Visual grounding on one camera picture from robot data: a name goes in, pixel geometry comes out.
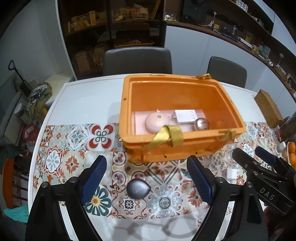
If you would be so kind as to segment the person's hand holding gripper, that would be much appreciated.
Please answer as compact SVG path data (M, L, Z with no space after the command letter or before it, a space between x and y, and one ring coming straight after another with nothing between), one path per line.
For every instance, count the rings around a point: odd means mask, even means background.
M267 206L263 212L267 224L272 221L277 221L279 218L281 218L281 213L273 207Z

